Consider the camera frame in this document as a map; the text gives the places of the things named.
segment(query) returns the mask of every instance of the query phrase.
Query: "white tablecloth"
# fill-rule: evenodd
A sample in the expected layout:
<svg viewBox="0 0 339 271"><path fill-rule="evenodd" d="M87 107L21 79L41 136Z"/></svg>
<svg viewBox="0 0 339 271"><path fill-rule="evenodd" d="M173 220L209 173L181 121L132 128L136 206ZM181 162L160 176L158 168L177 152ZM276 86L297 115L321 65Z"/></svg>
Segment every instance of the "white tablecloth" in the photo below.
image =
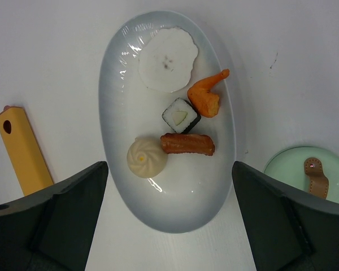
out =
<svg viewBox="0 0 339 271"><path fill-rule="evenodd" d="M339 154L339 1L0 0L0 112L6 104L25 107L55 182L105 160L98 116L104 51L123 23L158 9L193 18L225 44L240 160L263 169L275 153L300 144ZM0 137L0 204L21 196ZM86 269L255 265L233 190L208 225L171 235L139 222L110 177Z"/></svg>

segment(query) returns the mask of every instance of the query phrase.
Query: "sushi roll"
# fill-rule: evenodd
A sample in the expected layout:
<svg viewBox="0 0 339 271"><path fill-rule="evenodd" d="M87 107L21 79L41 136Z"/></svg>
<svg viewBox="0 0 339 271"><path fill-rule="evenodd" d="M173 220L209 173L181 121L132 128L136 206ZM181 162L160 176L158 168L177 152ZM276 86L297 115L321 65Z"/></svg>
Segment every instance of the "sushi roll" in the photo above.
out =
<svg viewBox="0 0 339 271"><path fill-rule="evenodd" d="M189 102L177 98L163 112L162 118L177 134L186 134L199 122L201 116Z"/></svg>

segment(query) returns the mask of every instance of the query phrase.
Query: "leather tab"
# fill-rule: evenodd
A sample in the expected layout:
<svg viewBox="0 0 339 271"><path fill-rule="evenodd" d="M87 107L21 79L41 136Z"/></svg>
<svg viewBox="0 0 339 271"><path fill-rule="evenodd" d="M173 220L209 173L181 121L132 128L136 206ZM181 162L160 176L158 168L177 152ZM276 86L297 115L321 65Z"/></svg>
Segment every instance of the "leather tab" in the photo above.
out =
<svg viewBox="0 0 339 271"><path fill-rule="evenodd" d="M326 199L329 189L329 180L324 175L321 161L314 157L306 159L304 162L304 171L310 179L309 193L322 199Z"/></svg>

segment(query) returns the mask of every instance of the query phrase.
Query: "green dish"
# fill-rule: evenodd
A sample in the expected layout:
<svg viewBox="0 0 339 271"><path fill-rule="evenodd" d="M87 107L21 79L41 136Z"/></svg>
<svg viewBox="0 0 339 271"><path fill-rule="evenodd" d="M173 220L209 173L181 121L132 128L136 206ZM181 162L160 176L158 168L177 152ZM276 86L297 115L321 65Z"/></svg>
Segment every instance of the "green dish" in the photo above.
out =
<svg viewBox="0 0 339 271"><path fill-rule="evenodd" d="M327 200L339 203L339 156L318 147L294 147L275 155L266 165L264 174L308 192L309 178L304 173L304 161L316 157L323 163L329 179Z"/></svg>

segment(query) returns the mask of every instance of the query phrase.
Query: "yellow holder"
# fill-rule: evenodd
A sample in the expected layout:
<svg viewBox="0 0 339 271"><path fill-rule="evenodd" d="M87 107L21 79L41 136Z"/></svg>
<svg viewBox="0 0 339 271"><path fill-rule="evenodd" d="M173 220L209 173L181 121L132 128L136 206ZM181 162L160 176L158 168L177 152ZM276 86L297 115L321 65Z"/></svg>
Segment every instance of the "yellow holder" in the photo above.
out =
<svg viewBox="0 0 339 271"><path fill-rule="evenodd" d="M54 184L23 108L4 108L0 134L25 196Z"/></svg>

